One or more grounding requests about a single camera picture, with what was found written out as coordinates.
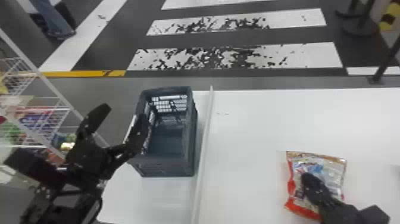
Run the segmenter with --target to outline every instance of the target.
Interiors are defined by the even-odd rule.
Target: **white table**
[[[399,88],[217,91],[211,108],[207,92],[194,96],[199,126],[208,124],[198,175],[143,179],[125,164],[104,191],[98,220],[316,223],[283,208],[285,151],[293,150],[347,159],[346,202],[377,204],[400,223]]]

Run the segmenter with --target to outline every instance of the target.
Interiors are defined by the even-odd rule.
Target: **snack bag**
[[[287,183],[289,199],[285,204],[287,209],[309,219],[320,220],[318,207],[312,205],[302,191],[301,175],[306,172],[321,179],[332,193],[332,197],[340,201],[344,200],[342,186],[346,172],[346,160],[294,151],[287,151],[286,159],[290,171],[290,179]]]

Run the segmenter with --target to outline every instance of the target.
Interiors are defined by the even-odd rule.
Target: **black post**
[[[354,12],[355,7],[357,6],[358,0],[352,0],[349,6],[349,13]]]
[[[358,27],[364,27],[367,20],[370,18],[370,13],[372,10],[372,6],[374,6],[375,0],[368,0],[367,5],[365,5],[365,11],[361,15],[360,20],[358,21]]]
[[[341,0],[336,9],[336,15],[343,18],[360,17],[364,12],[364,4],[360,0]]]
[[[389,51],[389,55],[385,58],[385,60],[379,66],[378,71],[376,71],[375,75],[369,77],[369,81],[371,84],[380,84],[381,78],[385,73],[386,69],[389,66],[390,61],[395,58],[397,52],[400,49],[400,36],[397,38],[396,42],[393,44],[393,47]]]
[[[368,0],[360,19],[351,19],[343,22],[343,30],[353,36],[371,36],[378,32],[379,26],[371,18],[370,13],[375,0]]]

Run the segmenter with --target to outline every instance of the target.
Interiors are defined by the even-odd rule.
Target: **gray plastic basket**
[[[141,176],[193,176],[197,111],[188,86],[141,93],[136,114],[149,119],[142,153],[128,161]]]

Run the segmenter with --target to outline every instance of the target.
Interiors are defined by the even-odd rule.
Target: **white stripe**
[[[246,2],[261,2],[273,0],[166,0],[162,6],[162,10],[170,10],[173,8],[192,8],[203,7],[210,5],[226,5],[226,4],[240,4]]]
[[[326,26],[320,8],[155,20],[147,35]]]
[[[40,71],[70,71],[127,0],[103,0],[39,68]]]
[[[347,73],[350,76],[369,76],[378,71],[378,67],[349,67]],[[384,72],[385,75],[400,75],[399,66],[390,66]]]
[[[306,69],[342,67],[333,42],[139,49],[128,70]]]

